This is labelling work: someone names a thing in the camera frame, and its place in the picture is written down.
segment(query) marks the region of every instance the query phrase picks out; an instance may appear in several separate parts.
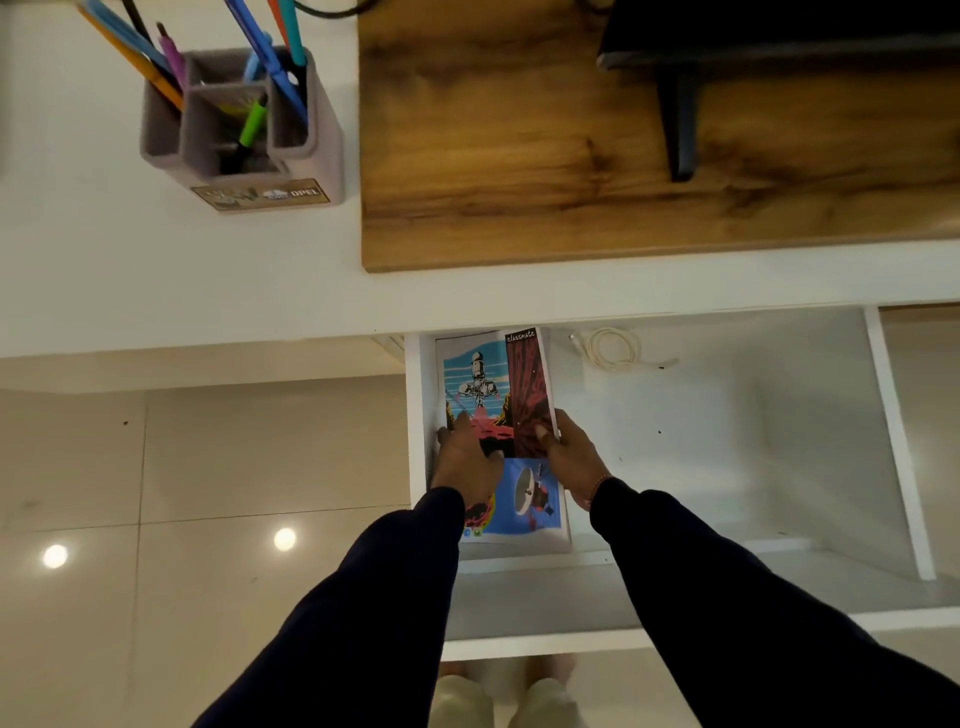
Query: dark blue sleeve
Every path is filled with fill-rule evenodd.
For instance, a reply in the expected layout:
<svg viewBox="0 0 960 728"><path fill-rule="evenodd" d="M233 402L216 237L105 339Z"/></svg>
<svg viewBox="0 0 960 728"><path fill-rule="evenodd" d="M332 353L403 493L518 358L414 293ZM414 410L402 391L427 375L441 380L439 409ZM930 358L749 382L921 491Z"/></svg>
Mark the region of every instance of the dark blue sleeve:
<svg viewBox="0 0 960 728"><path fill-rule="evenodd" d="M703 725L960 725L960 686L877 644L667 493L611 478L590 522Z"/></svg>
<svg viewBox="0 0 960 728"><path fill-rule="evenodd" d="M372 524L194 728L426 725L463 527L449 488Z"/></svg>

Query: bracelet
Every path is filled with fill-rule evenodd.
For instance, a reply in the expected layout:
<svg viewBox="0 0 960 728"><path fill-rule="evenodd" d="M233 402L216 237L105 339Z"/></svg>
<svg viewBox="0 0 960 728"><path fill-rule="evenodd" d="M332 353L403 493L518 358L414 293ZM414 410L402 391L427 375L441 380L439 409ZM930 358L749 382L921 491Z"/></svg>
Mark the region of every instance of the bracelet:
<svg viewBox="0 0 960 728"><path fill-rule="evenodd" d="M590 488L590 496L587 498L587 508L593 505L593 499L596 497L597 491L600 490L600 486L603 485L605 481L610 480L612 477L612 475L606 473L601 475L600 479L593 484L593 487Z"/></svg>

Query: charging cable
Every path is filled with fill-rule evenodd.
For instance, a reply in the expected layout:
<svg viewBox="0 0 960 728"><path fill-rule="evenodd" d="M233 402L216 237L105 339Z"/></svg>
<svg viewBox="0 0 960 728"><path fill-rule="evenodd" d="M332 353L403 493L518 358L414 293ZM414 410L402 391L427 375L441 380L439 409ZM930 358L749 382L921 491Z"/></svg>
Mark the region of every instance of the charging cable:
<svg viewBox="0 0 960 728"><path fill-rule="evenodd" d="M609 336L623 342L627 348L626 358L609 359L603 354L601 342ZM665 361L643 361L640 358L640 340L635 333L624 328L602 327L587 334L586 337L574 331L567 338L577 352L590 364L608 372L623 372L634 367L666 369L680 362L679 358Z"/></svg>

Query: orange pencil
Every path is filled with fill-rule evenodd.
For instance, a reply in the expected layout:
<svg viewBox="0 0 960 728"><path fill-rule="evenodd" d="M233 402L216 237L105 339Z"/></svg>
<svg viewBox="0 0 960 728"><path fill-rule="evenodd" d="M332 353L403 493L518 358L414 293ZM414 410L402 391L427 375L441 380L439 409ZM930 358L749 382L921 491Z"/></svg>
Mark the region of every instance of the orange pencil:
<svg viewBox="0 0 960 728"><path fill-rule="evenodd" d="M160 75L160 72L154 68L152 63L147 61L146 56L141 56L139 53L121 43L113 33L97 22L96 18L79 5L77 6L77 10L80 12L80 15L86 18L86 22L96 28L100 32L100 35L106 38L109 44L116 48L120 52L120 55L127 59L130 65L140 72L143 78L153 84L157 91L166 96L171 104L183 111L183 96L173 88L169 81Z"/></svg>
<svg viewBox="0 0 960 728"><path fill-rule="evenodd" d="M283 36L283 42L286 44L287 48L290 47L290 41L287 39L287 26L283 24L283 15L280 14L280 5L276 0L267 0L270 3L270 10L274 14L274 20L276 21L276 26L280 29L280 34Z"/></svg>

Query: robot illustration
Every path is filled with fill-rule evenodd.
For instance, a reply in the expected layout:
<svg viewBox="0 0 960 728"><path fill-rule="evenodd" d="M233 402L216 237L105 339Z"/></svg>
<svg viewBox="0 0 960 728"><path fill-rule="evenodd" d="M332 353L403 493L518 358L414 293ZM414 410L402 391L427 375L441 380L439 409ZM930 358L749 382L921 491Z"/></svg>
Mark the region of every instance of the robot illustration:
<svg viewBox="0 0 960 728"><path fill-rule="evenodd" d="M543 478L543 465L537 468L537 477L530 468L524 468L520 471L520 477L516 479L516 488L514 489L514 509L518 516L530 513L531 530L536 527L534 521L534 512L543 511L548 516L554 514L553 506L550 505L550 494L546 488L540 484Z"/></svg>
<svg viewBox="0 0 960 728"><path fill-rule="evenodd" d="M473 381L465 381L461 384L457 389L457 394L472 397L479 408L483 406L483 400L485 398L496 397L496 384L487 379L487 372L484 369L483 354L481 352L473 353L470 368L473 373Z"/></svg>

